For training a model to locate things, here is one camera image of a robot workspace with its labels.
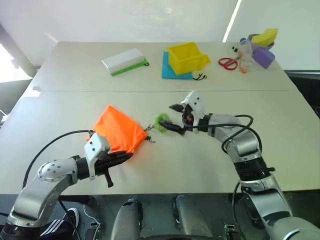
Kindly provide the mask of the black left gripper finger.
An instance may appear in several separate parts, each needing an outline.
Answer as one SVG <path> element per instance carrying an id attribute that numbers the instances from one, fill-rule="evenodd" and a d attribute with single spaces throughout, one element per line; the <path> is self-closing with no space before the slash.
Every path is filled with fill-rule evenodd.
<path id="1" fill-rule="evenodd" d="M 105 176 L 105 179 L 106 179 L 106 181 L 107 181 L 107 187 L 108 187 L 108 188 L 113 187 L 113 186 L 114 186 L 114 183 L 113 183 L 113 181 L 112 181 L 112 179 L 111 179 L 111 176 L 110 176 L 110 173 L 109 173 L 109 170 L 108 170 L 108 169 L 106 169 L 106 170 L 104 171 L 104 176 Z"/>
<path id="2" fill-rule="evenodd" d="M 116 161 L 118 163 L 123 163 L 123 162 L 126 162 L 127 160 L 129 160 L 133 154 L 132 153 L 127 153 L 125 151 L 119 151 L 119 152 L 116 152 L 115 153 L 115 156 L 116 156 Z"/>

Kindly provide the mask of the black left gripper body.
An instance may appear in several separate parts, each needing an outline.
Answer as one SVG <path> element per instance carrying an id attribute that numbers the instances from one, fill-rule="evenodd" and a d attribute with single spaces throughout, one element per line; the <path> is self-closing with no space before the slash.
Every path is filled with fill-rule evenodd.
<path id="1" fill-rule="evenodd" d="M 94 164 L 95 175 L 102 175 L 106 169 L 118 165 L 118 152 L 107 153 L 102 159 Z"/>

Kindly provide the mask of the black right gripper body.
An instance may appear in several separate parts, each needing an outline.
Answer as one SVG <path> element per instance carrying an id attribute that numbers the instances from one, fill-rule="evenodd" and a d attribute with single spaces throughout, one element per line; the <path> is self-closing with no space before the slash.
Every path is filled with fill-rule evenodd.
<path id="1" fill-rule="evenodd" d="M 199 132 L 199 128 L 198 128 L 199 117 L 193 114 L 193 109 L 189 104 L 184 106 L 184 111 L 182 114 L 182 123 L 183 123 L 184 130 L 193 132 L 193 133 Z"/>

